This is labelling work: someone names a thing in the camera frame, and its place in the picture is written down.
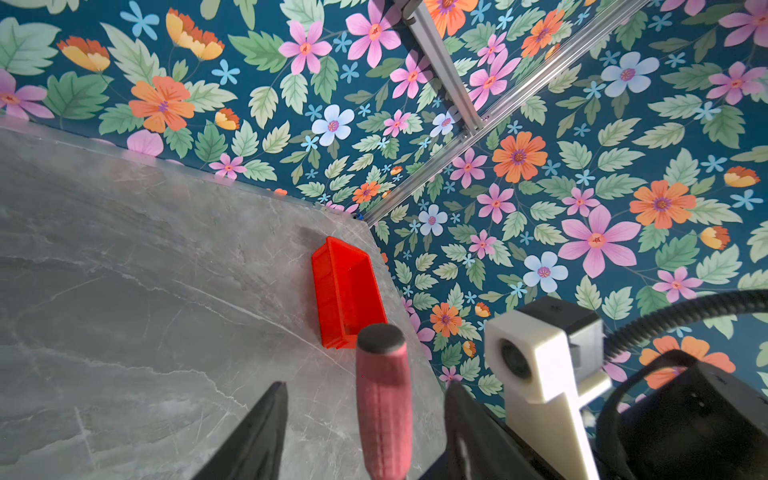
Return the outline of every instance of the light blue flower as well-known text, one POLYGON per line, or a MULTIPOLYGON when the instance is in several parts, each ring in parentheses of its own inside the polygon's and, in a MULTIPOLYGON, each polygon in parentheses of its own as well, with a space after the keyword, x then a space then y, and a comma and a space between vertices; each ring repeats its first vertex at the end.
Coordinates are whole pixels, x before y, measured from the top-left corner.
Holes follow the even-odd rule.
POLYGON ((712 102, 708 101, 694 111, 697 113, 694 120, 701 120, 703 118, 706 121, 712 121, 713 115, 719 114, 721 109, 720 107, 712 108, 712 102))
POLYGON ((585 187, 589 187, 589 182, 591 180, 594 180, 594 175, 589 174, 589 169, 584 170, 583 174, 576 174, 576 178, 578 179, 576 181, 577 185, 584 185, 585 187))
POLYGON ((220 85, 226 85, 227 81, 231 81, 232 85, 237 85, 237 79, 233 75, 237 75, 240 73, 239 68, 233 68, 230 70, 230 64, 227 63, 226 60, 223 58, 219 62, 219 66, 221 66, 221 69, 215 68, 212 70, 211 74, 216 75, 217 77, 221 77, 221 80, 219 80, 220 85))
POLYGON ((718 172, 725 170, 725 168, 721 167, 720 165, 726 163, 728 161, 727 158, 725 157, 715 158, 714 155, 709 155, 707 159, 709 159, 709 161, 701 162, 701 166, 707 168, 706 172, 708 174, 711 174, 712 170, 717 170, 718 172))
POLYGON ((344 70, 344 73, 341 74, 341 79, 344 80, 346 78, 346 83, 351 84, 353 78, 358 78, 360 76, 359 73, 357 73, 355 70, 357 70, 357 62, 352 62, 352 66, 348 66, 347 64, 344 64, 341 66, 341 69, 344 70))
POLYGON ((128 2, 128 6, 131 7, 131 10, 134 14, 131 15, 128 12, 120 12, 120 18, 126 22, 132 22, 134 24, 134 27, 131 29, 134 37, 139 38, 141 31, 144 30, 144 33, 147 34, 147 37, 151 38, 152 40, 157 40, 157 34, 154 32, 154 29, 150 25, 159 25, 160 17, 154 13, 144 17, 141 14, 141 8, 139 8, 139 4, 134 0, 128 2))
POLYGON ((600 61, 603 62, 603 66, 607 67, 608 65, 616 65, 618 63, 617 58, 619 58, 619 55, 621 55, 620 51, 617 51, 616 53, 611 53, 610 50, 605 51, 605 56, 600 58, 600 61))
POLYGON ((523 126, 520 125, 520 122, 515 120, 514 124, 507 125, 507 133, 517 135, 520 130, 523 129, 523 126))
POLYGON ((498 25, 496 25, 496 30, 504 30, 507 28, 507 24, 515 19, 515 16, 512 14, 512 9, 510 8, 507 10, 506 13, 504 13, 501 17, 498 18, 498 25))
POLYGON ((656 31, 661 31, 663 27, 668 27, 672 25, 672 22, 669 21, 669 17, 671 16, 672 16, 672 12, 665 13, 663 17, 659 17, 659 15, 654 15, 653 17, 650 18, 653 21, 648 24, 648 28, 655 28, 656 31))
POLYGON ((675 55, 674 53, 670 53, 667 55, 667 58, 669 60, 665 61, 665 65, 670 65, 672 68, 677 68, 678 65, 682 65, 685 63, 685 60, 683 60, 683 57, 685 56, 685 52, 682 51, 679 54, 675 55))
POLYGON ((319 137, 311 137, 309 135, 304 135, 304 141, 301 142, 302 147, 306 147, 305 151, 310 150, 317 150, 317 141, 319 140, 319 137))
POLYGON ((752 196, 755 194, 754 190, 751 188, 744 191, 744 195, 731 195, 730 197, 736 200, 737 202, 733 204, 733 208, 739 208, 739 207, 745 207, 750 212, 755 209, 755 206, 753 204, 761 204, 763 202, 762 198, 753 198, 752 196))
POLYGON ((603 96, 603 94, 602 94, 602 93, 600 93, 600 90, 602 90, 603 88, 605 88, 605 83, 602 83, 602 84, 599 84, 599 85, 598 85, 598 83, 597 83, 596 81, 594 81, 594 80, 593 80, 593 81, 592 81, 592 82, 589 84, 589 87, 586 87, 586 88, 583 90, 583 92, 584 92, 585 94, 589 94, 589 95, 587 95, 587 98, 592 98, 593 96, 594 96, 595 98, 600 98, 600 97, 602 97, 602 96, 603 96))
POLYGON ((485 0, 480 0, 478 2, 478 6, 475 10, 472 10, 469 13, 469 16, 472 17, 472 24, 474 25, 477 22, 484 22, 485 21, 485 13, 491 8, 491 4, 488 3, 485 4, 485 0))
POLYGON ((341 38, 334 38, 333 44, 336 46, 336 51, 343 51, 346 53, 346 49, 352 44, 352 40, 348 40, 346 37, 346 31, 341 34, 341 38))
POLYGON ((591 128, 587 127, 587 124, 581 124, 580 127, 574 127, 574 136, 578 135, 579 137, 583 137, 586 135, 587 132, 592 131, 591 128))
POLYGON ((517 295, 518 298, 522 298, 526 293, 528 291, 523 288, 523 282, 518 282, 517 285, 512 287, 512 295, 517 295))
POLYGON ((547 164, 545 166, 543 166, 543 168, 544 168, 544 175, 546 175, 547 177, 549 177, 550 175, 557 175, 558 174, 558 168, 560 167, 560 165, 561 165, 560 162, 557 162, 557 163, 553 164, 552 163, 552 159, 548 158, 547 159, 547 164))

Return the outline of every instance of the black cable sheath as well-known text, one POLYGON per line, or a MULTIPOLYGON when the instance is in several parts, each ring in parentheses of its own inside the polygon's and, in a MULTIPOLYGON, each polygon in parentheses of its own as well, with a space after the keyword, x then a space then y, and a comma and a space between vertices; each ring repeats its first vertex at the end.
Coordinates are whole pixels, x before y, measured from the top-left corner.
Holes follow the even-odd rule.
POLYGON ((767 289, 715 293, 643 315, 605 339, 604 358, 608 362, 619 353, 678 326, 723 315, 747 313, 768 313, 767 289))

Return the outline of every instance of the plastic bin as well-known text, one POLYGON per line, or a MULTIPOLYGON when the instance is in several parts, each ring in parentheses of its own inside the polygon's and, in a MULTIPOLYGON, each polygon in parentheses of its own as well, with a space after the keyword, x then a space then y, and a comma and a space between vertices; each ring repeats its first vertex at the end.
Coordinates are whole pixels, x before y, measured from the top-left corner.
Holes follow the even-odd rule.
POLYGON ((328 237, 312 255, 312 270, 324 347, 353 349, 360 330, 387 323, 367 253, 328 237))

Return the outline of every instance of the small blue flower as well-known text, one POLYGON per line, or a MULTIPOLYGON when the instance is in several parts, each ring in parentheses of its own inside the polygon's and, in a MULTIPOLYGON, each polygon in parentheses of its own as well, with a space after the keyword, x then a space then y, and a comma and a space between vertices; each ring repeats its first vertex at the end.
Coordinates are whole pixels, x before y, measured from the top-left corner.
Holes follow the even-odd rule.
POLYGON ((128 6, 131 7, 131 10, 134 14, 131 15, 128 12, 120 12, 120 18, 126 22, 134 23, 134 27, 131 29, 134 37, 139 38, 141 31, 144 30, 144 33, 147 34, 147 37, 151 38, 152 40, 157 40, 157 34, 154 32, 154 29, 150 25, 159 25, 160 17, 154 13, 144 17, 141 14, 141 8, 139 8, 139 4, 134 0, 128 2, 128 6))
POLYGON ((343 51, 346 53, 346 49, 352 44, 352 40, 348 40, 346 37, 346 31, 341 34, 341 38, 334 38, 333 44, 336 46, 336 51, 343 51))
POLYGON ((712 102, 708 101, 694 111, 697 113, 697 115, 694 117, 694 120, 701 120, 704 118, 706 121, 712 121, 713 115, 719 114, 721 109, 720 107, 712 108, 712 102))
POLYGON ((586 135, 587 132, 592 131, 591 128, 587 127, 587 124, 581 124, 580 127, 574 127, 574 136, 578 135, 579 137, 583 137, 586 135))
POLYGON ((667 58, 669 60, 665 61, 665 65, 671 65, 672 68, 677 68, 678 65, 682 65, 685 63, 685 60, 683 60, 683 57, 685 56, 685 52, 682 51, 679 54, 675 55, 674 53, 670 53, 667 55, 667 58))
POLYGON ((357 73, 355 70, 357 70, 357 62, 352 62, 352 66, 348 66, 347 64, 344 64, 341 66, 341 69, 344 70, 344 73, 341 74, 341 79, 344 80, 346 78, 346 83, 351 84, 353 78, 358 78, 360 76, 359 73, 357 73))
POLYGON ((310 138, 309 135, 304 136, 304 141, 301 142, 302 147, 306 147, 305 151, 310 151, 312 149, 317 150, 317 141, 319 140, 319 137, 312 137, 310 138))
POLYGON ((240 73, 239 68, 233 68, 230 70, 230 64, 227 63, 226 60, 223 58, 219 62, 219 66, 221 66, 221 70, 218 68, 214 68, 211 72, 211 74, 216 75, 217 77, 221 77, 221 80, 219 80, 220 85, 226 85, 227 81, 231 81, 232 85, 237 85, 237 79, 233 75, 237 75, 240 73))
POLYGON ((544 166, 544 175, 549 177, 550 175, 557 175, 558 174, 558 168, 560 167, 560 162, 552 163, 552 159, 547 159, 547 164, 544 166))
POLYGON ((507 133, 517 135, 520 130, 523 129, 523 126, 520 125, 520 122, 515 120, 514 124, 507 125, 507 133))
POLYGON ((589 174, 589 169, 584 170, 583 174, 576 174, 576 178, 578 179, 576 181, 577 185, 583 184, 585 187, 589 187, 590 180, 594 180, 594 175, 589 174))
POLYGON ((648 28, 655 28, 656 31, 661 31, 663 27, 668 27, 672 25, 672 22, 669 21, 669 17, 672 16, 672 12, 667 12, 664 14, 663 17, 659 17, 659 15, 654 15, 650 19, 653 20, 653 22, 648 24, 648 28))
POLYGON ((605 51, 605 56, 600 58, 600 61, 603 62, 603 66, 607 67, 608 65, 616 65, 618 63, 617 58, 619 58, 619 55, 621 55, 620 51, 617 51, 616 53, 611 53, 610 50, 605 51))
POLYGON ((717 170, 718 172, 725 170, 725 168, 722 168, 720 165, 726 163, 728 161, 727 158, 725 157, 715 158, 714 155, 710 155, 707 157, 707 159, 709 159, 709 161, 701 162, 701 166, 707 168, 706 172, 708 174, 711 174, 712 170, 717 170))
POLYGON ((520 243, 525 243, 526 246, 531 244, 531 240, 533 240, 533 237, 531 237, 531 234, 527 230, 523 233, 523 236, 520 237, 520 243))
POLYGON ((594 81, 594 80, 593 80, 593 81, 592 81, 592 82, 589 84, 589 87, 585 88, 585 89, 583 90, 583 92, 584 92, 585 94, 589 94, 589 95, 587 95, 587 98, 592 98, 593 96, 594 96, 595 98, 600 98, 600 97, 602 97, 602 96, 603 96, 603 94, 602 94, 602 93, 600 93, 600 90, 602 90, 603 88, 605 88, 605 84, 604 84, 604 83, 603 83, 603 84, 599 84, 599 85, 598 85, 598 83, 597 83, 596 81, 594 81))
POLYGON ((731 195, 730 197, 737 201, 735 204, 733 204, 733 208, 745 207, 751 212, 755 209, 753 204, 761 204, 763 202, 762 198, 752 198, 754 194, 754 190, 750 188, 749 190, 744 191, 743 196, 736 194, 731 195))
POLYGON ((523 282, 518 282, 517 285, 512 287, 512 295, 517 295, 518 298, 522 298, 526 293, 528 291, 523 288, 523 282))

